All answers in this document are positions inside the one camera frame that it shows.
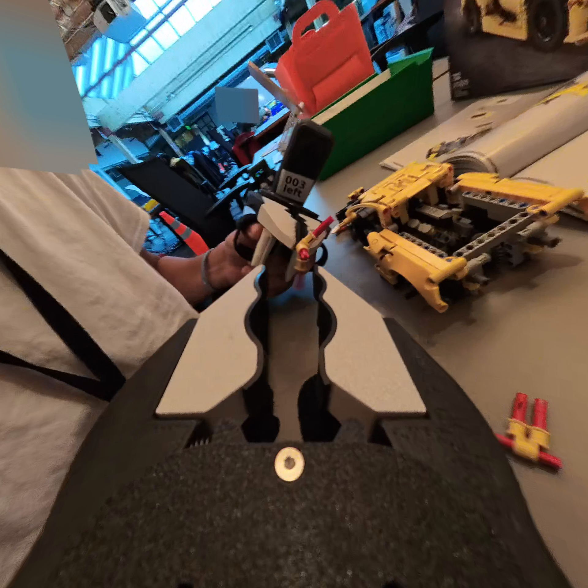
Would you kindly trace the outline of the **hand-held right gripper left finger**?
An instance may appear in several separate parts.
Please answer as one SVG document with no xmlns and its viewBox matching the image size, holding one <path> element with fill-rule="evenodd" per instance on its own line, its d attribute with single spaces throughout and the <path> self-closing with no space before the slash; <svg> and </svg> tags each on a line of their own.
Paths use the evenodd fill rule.
<svg viewBox="0 0 588 588">
<path fill-rule="evenodd" d="M 249 442 L 276 440 L 267 294 L 267 268 L 258 266 L 200 314 L 155 410 L 158 417 L 194 417 L 209 430 L 230 419 Z"/>
</svg>

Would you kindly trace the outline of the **orange traffic cone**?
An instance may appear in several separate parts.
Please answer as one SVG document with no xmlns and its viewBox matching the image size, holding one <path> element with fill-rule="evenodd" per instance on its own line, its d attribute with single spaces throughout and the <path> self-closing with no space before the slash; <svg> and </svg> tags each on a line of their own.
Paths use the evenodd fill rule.
<svg viewBox="0 0 588 588">
<path fill-rule="evenodd" d="M 158 217 L 196 256 L 203 255 L 210 250 L 210 247 L 200 234 L 181 223 L 166 211 L 162 210 L 159 212 Z"/>
</svg>

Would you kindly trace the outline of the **green plastic bin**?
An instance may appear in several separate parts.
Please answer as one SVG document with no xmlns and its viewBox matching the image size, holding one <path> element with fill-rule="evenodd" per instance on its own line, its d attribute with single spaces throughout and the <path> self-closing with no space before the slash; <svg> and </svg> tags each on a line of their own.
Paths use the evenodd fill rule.
<svg viewBox="0 0 588 588">
<path fill-rule="evenodd" d="M 320 180 L 434 113 L 432 53 L 428 48 L 388 64 L 312 118 L 334 136 Z"/>
</svg>

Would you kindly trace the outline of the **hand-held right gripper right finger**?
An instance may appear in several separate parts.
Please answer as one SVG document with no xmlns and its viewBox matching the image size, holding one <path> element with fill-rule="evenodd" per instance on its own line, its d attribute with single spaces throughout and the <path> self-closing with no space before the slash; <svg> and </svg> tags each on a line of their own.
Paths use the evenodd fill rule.
<svg viewBox="0 0 588 588">
<path fill-rule="evenodd" d="M 368 438 L 385 420 L 428 410 L 383 316 L 324 268 L 313 271 L 318 303 L 318 371 L 298 396 L 306 442 L 330 442 L 346 422 Z"/>
</svg>

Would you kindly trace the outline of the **toy car set box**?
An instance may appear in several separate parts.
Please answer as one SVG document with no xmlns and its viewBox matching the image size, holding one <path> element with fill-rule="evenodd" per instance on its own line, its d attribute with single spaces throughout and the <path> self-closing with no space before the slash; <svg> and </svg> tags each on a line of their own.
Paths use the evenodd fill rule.
<svg viewBox="0 0 588 588">
<path fill-rule="evenodd" d="M 587 70 L 587 1 L 445 1 L 453 100 L 566 82 Z"/>
</svg>

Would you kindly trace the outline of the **skylight window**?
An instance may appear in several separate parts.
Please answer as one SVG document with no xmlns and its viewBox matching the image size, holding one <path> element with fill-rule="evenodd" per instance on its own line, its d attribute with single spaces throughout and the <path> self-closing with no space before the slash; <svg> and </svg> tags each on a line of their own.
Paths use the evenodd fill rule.
<svg viewBox="0 0 588 588">
<path fill-rule="evenodd" d="M 145 26 L 128 43 L 97 38 L 73 66 L 82 98 L 115 99 L 220 1 L 135 1 Z"/>
</svg>

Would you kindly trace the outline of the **red office chair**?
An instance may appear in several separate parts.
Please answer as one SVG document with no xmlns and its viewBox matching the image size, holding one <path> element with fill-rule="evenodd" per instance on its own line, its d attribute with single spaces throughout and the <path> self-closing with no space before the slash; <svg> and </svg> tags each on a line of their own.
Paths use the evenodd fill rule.
<svg viewBox="0 0 588 588">
<path fill-rule="evenodd" d="M 250 130 L 239 134 L 233 143 L 232 155 L 240 167 L 248 166 L 253 163 L 254 155 L 262 145 L 254 136 L 254 131 Z"/>
</svg>

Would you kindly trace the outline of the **orange container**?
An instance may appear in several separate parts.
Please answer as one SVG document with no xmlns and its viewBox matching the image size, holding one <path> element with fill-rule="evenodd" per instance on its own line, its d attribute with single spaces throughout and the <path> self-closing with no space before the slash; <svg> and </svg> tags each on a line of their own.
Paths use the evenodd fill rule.
<svg viewBox="0 0 588 588">
<path fill-rule="evenodd" d="M 339 10 L 318 1 L 295 22 L 290 48 L 276 79 L 306 118 L 327 108 L 374 74 L 371 53 L 354 3 Z"/>
</svg>

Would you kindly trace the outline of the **blue wristband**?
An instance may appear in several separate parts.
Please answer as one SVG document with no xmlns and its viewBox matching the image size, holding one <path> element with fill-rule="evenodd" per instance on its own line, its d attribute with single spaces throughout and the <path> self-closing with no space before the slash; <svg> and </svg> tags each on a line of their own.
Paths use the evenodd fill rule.
<svg viewBox="0 0 588 588">
<path fill-rule="evenodd" d="M 211 295 L 217 292 L 216 287 L 210 282 L 209 278 L 209 261 L 210 255 L 215 252 L 215 248 L 209 249 L 201 256 L 200 280 L 202 287 Z"/>
</svg>

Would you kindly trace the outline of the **black office chair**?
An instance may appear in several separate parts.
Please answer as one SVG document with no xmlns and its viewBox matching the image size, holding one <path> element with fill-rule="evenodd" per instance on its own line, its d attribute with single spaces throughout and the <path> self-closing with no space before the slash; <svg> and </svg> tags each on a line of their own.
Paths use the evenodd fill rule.
<svg viewBox="0 0 588 588">
<path fill-rule="evenodd" d="M 157 158 L 119 166 L 117 171 L 198 233 L 209 247 L 217 246 L 236 230 L 238 221 L 232 214 L 232 202 L 237 202 L 242 212 L 245 193 L 252 188 L 243 183 L 215 199 Z"/>
</svg>

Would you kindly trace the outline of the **person's left hand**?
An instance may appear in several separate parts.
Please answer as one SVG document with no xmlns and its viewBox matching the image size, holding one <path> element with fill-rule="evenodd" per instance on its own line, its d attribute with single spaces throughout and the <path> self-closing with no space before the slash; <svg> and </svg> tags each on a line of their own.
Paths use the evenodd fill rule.
<svg viewBox="0 0 588 588">
<path fill-rule="evenodd" d="M 209 278 L 217 290 L 226 290 L 237 284 L 254 269 L 251 261 L 239 254 L 238 248 L 255 250 L 263 233 L 261 224 L 255 222 L 244 230 L 235 230 L 215 247 L 210 255 Z M 278 250 L 270 253 L 265 261 L 268 297 L 278 296 L 293 286 L 285 281 L 289 258 Z"/>
</svg>

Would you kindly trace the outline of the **open instruction booklet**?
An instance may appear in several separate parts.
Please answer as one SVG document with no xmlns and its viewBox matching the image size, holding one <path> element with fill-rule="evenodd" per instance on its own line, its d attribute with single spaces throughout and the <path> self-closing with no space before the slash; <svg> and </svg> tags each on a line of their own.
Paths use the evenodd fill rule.
<svg viewBox="0 0 588 588">
<path fill-rule="evenodd" d="M 488 172 L 584 196 L 568 214 L 587 220 L 587 72 L 559 86 L 479 99 L 382 160 L 390 171 L 426 159 L 456 175 Z"/>
</svg>

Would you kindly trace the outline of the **yellow brick toy car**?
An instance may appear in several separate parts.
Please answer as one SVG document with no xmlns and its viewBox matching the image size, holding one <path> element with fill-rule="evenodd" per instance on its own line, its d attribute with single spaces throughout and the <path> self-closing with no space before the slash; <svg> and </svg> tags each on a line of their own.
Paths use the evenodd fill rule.
<svg viewBox="0 0 588 588">
<path fill-rule="evenodd" d="M 438 313 L 489 282 L 486 266 L 518 266 L 556 247 L 561 213 L 587 220 L 581 189 L 497 174 L 455 175 L 447 163 L 411 163 L 349 195 L 334 234 L 349 233 L 386 282 L 410 286 Z"/>
</svg>

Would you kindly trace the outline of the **white ceiling device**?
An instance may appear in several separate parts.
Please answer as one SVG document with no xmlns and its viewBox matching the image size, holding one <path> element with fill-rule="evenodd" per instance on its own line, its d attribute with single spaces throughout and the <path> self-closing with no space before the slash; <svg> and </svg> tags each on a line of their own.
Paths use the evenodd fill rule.
<svg viewBox="0 0 588 588">
<path fill-rule="evenodd" d="M 129 44 L 147 24 L 133 1 L 95 1 L 94 5 L 93 25 L 115 42 Z"/>
</svg>

